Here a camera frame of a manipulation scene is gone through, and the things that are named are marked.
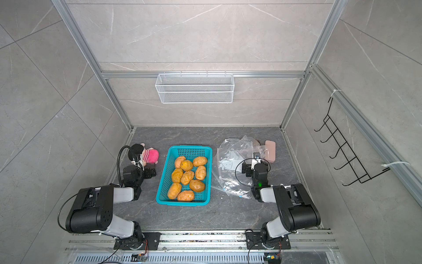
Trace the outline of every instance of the pink sponge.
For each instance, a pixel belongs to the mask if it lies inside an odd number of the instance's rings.
[[[274,141],[271,140],[266,140],[265,141],[265,152],[264,152],[264,157],[266,160],[268,160],[268,162],[273,163],[274,161],[276,161],[276,143]]]
[[[145,150],[143,160],[147,163],[156,163],[158,161],[158,150]]]

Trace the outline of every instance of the mounting plate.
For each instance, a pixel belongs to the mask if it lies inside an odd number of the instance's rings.
[[[148,241],[148,250],[157,250],[158,249],[158,243],[160,242],[160,236],[161,233],[143,233],[144,235],[144,240]],[[114,243],[114,249],[121,249],[121,250],[131,250],[130,247],[125,246],[125,245],[120,245],[119,247],[119,242],[116,241],[116,243]],[[141,245],[141,247],[137,250],[145,250],[145,243]]]
[[[248,249],[268,249],[265,248],[259,241],[262,240],[260,232],[246,232],[246,247]],[[289,237],[285,236],[281,241],[281,249],[291,249]]]

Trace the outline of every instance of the gray marble floor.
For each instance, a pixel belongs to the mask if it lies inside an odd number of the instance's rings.
[[[251,199],[228,196],[219,190],[211,189],[211,200],[206,206],[184,207],[167,206],[155,201],[162,169],[168,148],[174,145],[203,145],[213,149],[213,155],[221,142],[227,138],[252,136],[264,143],[276,142],[276,161],[271,164],[268,175],[270,184],[297,183],[298,178],[292,160],[279,128],[180,128],[156,127],[137,128],[131,144],[145,143],[160,153],[156,166],[157,176],[145,180],[142,193],[137,201],[114,205],[114,214],[127,220],[140,223],[142,229],[258,229],[263,223],[278,216],[275,204],[259,203]],[[125,157],[124,164],[129,164]]]

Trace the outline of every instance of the gray tile wall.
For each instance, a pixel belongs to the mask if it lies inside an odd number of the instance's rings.
[[[330,158],[338,149],[333,138],[320,142],[330,136],[327,128],[314,131],[323,124],[329,98],[325,88],[311,78],[286,129],[324,227],[333,229],[346,263],[418,263],[422,209],[399,179],[388,171],[362,184],[342,185],[356,179],[352,169],[335,170],[346,163],[345,157],[340,152]],[[368,173],[380,173],[383,160],[335,102],[330,116]],[[338,133],[335,138],[344,143]],[[350,148],[343,149],[350,159]],[[358,162],[352,165],[358,174],[364,174]]]
[[[2,1],[0,263],[58,262],[57,207],[104,183],[126,135],[52,3]]]
[[[422,175],[422,1],[349,1],[319,65]]]
[[[68,3],[105,71],[303,71],[332,6],[329,0]],[[298,81],[236,79],[232,104],[168,105],[152,79],[110,80],[135,126],[279,126]]]
[[[162,104],[155,81],[110,79],[135,126],[279,126],[299,83],[299,79],[238,78],[233,103]]]

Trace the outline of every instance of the aluminum frame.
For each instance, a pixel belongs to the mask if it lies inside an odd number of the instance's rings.
[[[143,232],[160,232],[158,253],[211,253],[243,252],[246,247],[245,230],[143,230]],[[70,234],[63,244],[62,263],[73,261],[81,253],[113,253],[114,239],[96,234]],[[291,249],[284,252],[336,252],[340,250],[335,242],[333,232],[326,229],[303,229],[297,234],[289,235]],[[272,250],[251,250],[256,252],[278,252]],[[125,250],[124,253],[141,253],[142,250]]]
[[[341,14],[343,13],[344,8],[346,7],[348,0],[336,0],[333,4],[333,8],[331,9],[330,14],[328,15],[327,21],[325,22],[324,28],[322,29],[321,35],[319,36],[318,41],[316,42],[314,51],[312,52],[311,58],[308,61],[305,69],[305,76],[299,82],[296,91],[290,100],[290,104],[284,114],[283,120],[281,121],[280,128],[284,130],[292,117],[293,111],[298,104],[299,98],[305,89],[306,84],[309,80],[309,69],[312,64],[317,63],[319,58],[321,57],[322,52],[324,51],[325,46],[327,45],[328,39],[330,38],[335,25],[337,24],[338,20],[340,19]]]
[[[235,78],[303,78],[303,71],[103,71],[103,78],[157,78],[164,73],[227,73]]]
[[[311,65],[311,73],[332,93],[333,90],[339,90],[339,87],[328,77],[328,75],[317,65]],[[333,93],[332,97],[346,115],[357,126],[359,131],[364,135],[376,152],[382,157],[385,163],[394,161],[403,161],[403,157],[396,149],[381,135],[381,133],[372,125],[372,123],[362,114],[361,111],[347,98],[342,91]],[[421,177],[405,164],[394,164],[390,169],[403,183],[404,187],[415,198],[419,206],[422,207],[422,180]]]
[[[122,105],[120,104],[120,100],[114,94],[111,85],[108,83],[106,79],[101,76],[101,69],[98,61],[95,59],[95,56],[91,49],[88,46],[84,36],[81,33],[72,13],[70,12],[69,7],[67,6],[64,0],[51,0],[53,5],[56,7],[57,11],[59,12],[60,16],[62,17],[64,23],[68,27],[70,34],[72,35],[73,39],[75,40],[76,44],[78,45],[79,49],[81,50],[82,54],[84,55],[85,59],[87,60],[88,64],[90,65],[92,71],[94,72],[95,76],[97,77],[98,81],[100,82],[101,86],[103,87],[104,91],[106,92],[108,98],[110,98],[114,108],[116,108],[117,113],[119,114],[120,118],[122,119],[123,123],[125,124],[126,128],[130,131],[133,128],[132,123],[129,120],[126,112],[124,111]]]

